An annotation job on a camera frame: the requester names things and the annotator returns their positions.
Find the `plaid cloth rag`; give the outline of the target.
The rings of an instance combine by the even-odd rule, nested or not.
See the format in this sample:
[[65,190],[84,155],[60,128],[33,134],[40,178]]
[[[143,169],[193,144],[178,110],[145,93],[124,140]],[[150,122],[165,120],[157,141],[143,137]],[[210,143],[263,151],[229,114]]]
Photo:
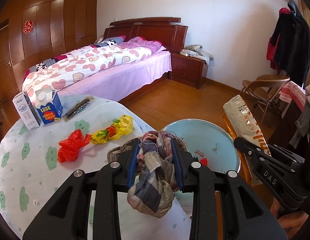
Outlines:
[[167,131],[149,131],[139,139],[141,149],[134,158],[139,181],[128,190],[127,202],[141,213],[162,218],[179,191],[171,142],[175,139],[181,150],[188,148],[182,138]]

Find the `pile of grey clothes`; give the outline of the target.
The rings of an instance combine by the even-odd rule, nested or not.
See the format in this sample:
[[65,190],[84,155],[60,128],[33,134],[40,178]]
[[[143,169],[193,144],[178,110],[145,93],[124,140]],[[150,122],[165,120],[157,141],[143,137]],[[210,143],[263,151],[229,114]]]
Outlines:
[[213,55],[204,51],[202,45],[200,44],[186,46],[180,51],[180,54],[183,56],[189,56],[203,60],[207,65],[209,65],[210,61],[214,59]]

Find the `brown wooden wardrobe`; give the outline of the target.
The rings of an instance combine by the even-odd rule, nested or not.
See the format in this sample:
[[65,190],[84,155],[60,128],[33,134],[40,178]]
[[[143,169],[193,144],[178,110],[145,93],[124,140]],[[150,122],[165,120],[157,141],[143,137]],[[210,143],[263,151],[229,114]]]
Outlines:
[[[0,103],[21,91],[26,70],[92,44],[97,0],[9,0],[0,12]],[[34,30],[24,34],[25,21]]]

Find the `blue Look milk carton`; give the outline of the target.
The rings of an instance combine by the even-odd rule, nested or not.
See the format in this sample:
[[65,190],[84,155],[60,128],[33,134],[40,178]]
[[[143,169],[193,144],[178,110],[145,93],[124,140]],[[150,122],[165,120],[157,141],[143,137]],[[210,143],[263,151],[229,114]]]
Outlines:
[[35,108],[44,125],[61,120],[63,106],[56,90],[47,86],[37,90],[35,95]]

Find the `white orange snack wrapper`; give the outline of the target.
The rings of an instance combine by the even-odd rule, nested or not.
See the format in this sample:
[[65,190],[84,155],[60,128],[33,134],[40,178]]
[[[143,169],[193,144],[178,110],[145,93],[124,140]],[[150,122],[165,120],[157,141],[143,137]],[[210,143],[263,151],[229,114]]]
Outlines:
[[[243,137],[256,146],[261,147],[265,154],[271,155],[261,128],[240,95],[232,97],[223,105],[223,109],[223,118],[233,139]],[[252,172],[253,166],[250,158],[245,157],[240,151],[238,155],[246,182],[250,186],[260,185],[262,182]]]

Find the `dark clear snack packet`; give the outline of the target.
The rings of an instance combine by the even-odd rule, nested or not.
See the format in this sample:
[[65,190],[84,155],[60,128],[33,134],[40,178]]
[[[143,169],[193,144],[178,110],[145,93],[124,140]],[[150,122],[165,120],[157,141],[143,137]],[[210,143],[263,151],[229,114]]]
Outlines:
[[77,102],[72,108],[70,108],[63,116],[65,121],[69,121],[71,118],[73,118],[75,115],[77,115],[79,112],[81,112],[87,105],[92,103],[94,101],[93,96],[87,96],[83,100]]

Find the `cow-print striped pillow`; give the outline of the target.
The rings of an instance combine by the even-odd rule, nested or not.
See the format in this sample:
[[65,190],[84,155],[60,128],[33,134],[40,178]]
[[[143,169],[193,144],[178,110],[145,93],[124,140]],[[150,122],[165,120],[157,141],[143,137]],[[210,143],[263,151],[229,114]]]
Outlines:
[[106,38],[104,40],[101,40],[101,38],[100,38],[94,44],[91,44],[90,46],[93,48],[97,48],[97,47],[119,45],[119,44],[123,43],[125,41],[125,39],[126,39],[126,36],[124,36],[124,35],[117,36],[117,37],[109,37],[109,38]]

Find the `dark hanging coats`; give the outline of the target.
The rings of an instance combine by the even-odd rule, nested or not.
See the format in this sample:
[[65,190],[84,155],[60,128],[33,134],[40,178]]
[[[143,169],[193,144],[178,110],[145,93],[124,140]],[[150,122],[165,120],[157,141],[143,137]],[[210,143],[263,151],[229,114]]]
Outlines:
[[272,69],[286,72],[295,84],[305,84],[310,68],[310,28],[293,0],[279,11],[266,59]]

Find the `red plastic bag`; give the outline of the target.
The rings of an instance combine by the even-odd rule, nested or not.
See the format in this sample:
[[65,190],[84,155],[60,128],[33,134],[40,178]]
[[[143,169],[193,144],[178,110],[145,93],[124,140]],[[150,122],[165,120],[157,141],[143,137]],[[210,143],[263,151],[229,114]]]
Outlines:
[[69,137],[59,142],[58,162],[74,162],[78,159],[79,151],[90,143],[91,135],[83,135],[81,129],[73,131]]

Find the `wooden nightstand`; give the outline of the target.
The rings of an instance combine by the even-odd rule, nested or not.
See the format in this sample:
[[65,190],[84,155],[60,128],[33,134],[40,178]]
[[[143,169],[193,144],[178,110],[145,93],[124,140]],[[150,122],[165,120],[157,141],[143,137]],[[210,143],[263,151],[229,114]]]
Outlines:
[[169,79],[200,89],[206,80],[208,65],[204,60],[173,53]]

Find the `red double-happiness sticker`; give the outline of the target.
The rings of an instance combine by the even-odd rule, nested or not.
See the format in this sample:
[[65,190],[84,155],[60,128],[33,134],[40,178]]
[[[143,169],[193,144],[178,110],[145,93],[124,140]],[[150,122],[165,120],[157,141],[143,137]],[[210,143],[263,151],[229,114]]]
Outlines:
[[29,34],[34,30],[34,23],[33,21],[25,21],[24,23],[24,28],[22,29],[22,31],[24,32],[24,34]]

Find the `wooden bed with headboard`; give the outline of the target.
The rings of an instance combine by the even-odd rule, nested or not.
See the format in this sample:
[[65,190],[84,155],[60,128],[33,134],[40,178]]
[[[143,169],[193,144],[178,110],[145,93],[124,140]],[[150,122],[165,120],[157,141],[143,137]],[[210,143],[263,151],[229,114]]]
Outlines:
[[[94,95],[113,101],[126,97],[136,98],[138,92],[142,92],[154,81],[166,78],[167,73],[172,70],[171,54],[183,49],[188,30],[188,27],[180,22],[179,17],[146,17],[112,22],[104,31],[104,39],[124,35],[124,42],[127,42],[140,36],[148,41],[161,42],[166,50],[138,62],[125,63],[98,72],[58,90],[59,94]],[[84,47],[66,53],[61,60],[80,54]]]

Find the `red striped towel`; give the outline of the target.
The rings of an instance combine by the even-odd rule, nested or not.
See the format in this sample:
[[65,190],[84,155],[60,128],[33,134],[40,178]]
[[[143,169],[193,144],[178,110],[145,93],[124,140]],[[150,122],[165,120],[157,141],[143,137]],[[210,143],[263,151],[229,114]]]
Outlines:
[[305,106],[305,90],[296,83],[289,81],[279,92],[279,98],[283,102],[291,103],[294,101],[298,108],[303,111]]

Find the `light blue trash bucket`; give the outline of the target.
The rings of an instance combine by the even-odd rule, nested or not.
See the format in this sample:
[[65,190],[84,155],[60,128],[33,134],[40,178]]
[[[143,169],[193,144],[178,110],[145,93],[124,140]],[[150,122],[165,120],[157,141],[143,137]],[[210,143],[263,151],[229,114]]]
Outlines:
[[207,159],[212,171],[240,171],[241,161],[233,139],[216,124],[201,119],[183,119],[167,125],[163,130],[182,138],[194,157]]

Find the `heart-print white duvet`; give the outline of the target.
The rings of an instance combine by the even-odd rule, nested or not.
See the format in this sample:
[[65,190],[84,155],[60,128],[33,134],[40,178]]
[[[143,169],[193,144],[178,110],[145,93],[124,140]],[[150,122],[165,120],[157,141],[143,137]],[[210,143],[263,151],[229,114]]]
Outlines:
[[152,54],[151,49],[142,46],[86,46],[78,55],[58,61],[44,70],[30,73],[22,84],[22,90],[27,92],[30,101],[34,102],[37,90],[46,87],[56,91],[62,90],[98,72],[121,64],[138,62]]

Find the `brown wicker folding chair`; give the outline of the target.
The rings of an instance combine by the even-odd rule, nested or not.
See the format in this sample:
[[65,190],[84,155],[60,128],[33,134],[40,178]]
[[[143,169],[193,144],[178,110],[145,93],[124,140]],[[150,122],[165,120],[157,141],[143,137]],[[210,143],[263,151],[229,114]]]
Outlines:
[[275,105],[273,100],[289,81],[288,76],[271,74],[258,76],[253,81],[243,80],[240,95],[243,98],[248,96],[254,101],[253,108],[258,107],[262,111],[261,124],[264,122],[267,110]]

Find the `white grey milk carton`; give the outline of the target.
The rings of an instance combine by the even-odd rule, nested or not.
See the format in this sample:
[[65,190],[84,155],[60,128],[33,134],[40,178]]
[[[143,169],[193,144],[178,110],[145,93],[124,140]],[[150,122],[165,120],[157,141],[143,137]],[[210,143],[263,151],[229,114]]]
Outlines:
[[41,119],[39,118],[36,109],[31,103],[27,92],[20,92],[15,95],[12,103],[14,104],[16,111],[29,131],[40,127]]

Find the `cloud-print white tablecloth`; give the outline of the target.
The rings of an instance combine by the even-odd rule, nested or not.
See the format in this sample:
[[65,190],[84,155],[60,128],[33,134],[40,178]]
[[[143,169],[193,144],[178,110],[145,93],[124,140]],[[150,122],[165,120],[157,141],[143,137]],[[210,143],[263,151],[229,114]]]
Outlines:
[[[74,162],[59,163],[59,142],[76,129],[95,133],[112,121],[132,112],[120,103],[95,98],[69,121],[60,120],[27,130],[18,120],[0,143],[0,213],[12,231],[21,238],[26,228],[62,183],[77,169],[92,172],[107,163],[107,152],[152,129],[137,115],[133,131],[103,145],[88,144]],[[123,239],[188,239],[191,220],[179,202],[162,218],[144,215],[118,194],[120,229]]]

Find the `yellow plastic bag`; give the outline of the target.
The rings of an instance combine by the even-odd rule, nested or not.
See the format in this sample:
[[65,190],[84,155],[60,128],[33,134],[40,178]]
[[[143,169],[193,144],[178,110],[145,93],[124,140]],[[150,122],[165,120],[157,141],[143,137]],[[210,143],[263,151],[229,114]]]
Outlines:
[[124,135],[129,135],[133,129],[133,118],[130,115],[122,115],[118,119],[114,119],[109,127],[93,133],[90,141],[93,144],[106,144],[108,141],[118,140]]

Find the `pink purple blanket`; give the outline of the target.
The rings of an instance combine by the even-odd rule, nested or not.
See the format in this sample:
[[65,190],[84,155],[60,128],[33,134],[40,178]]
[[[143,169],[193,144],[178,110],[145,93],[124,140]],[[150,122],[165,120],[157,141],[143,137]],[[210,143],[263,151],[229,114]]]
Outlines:
[[152,54],[155,54],[159,51],[166,50],[166,48],[162,45],[159,41],[148,41],[144,38],[137,36],[134,37],[127,42],[122,42],[119,44],[121,48],[128,48],[128,49],[134,49],[137,47],[147,48],[151,51]]

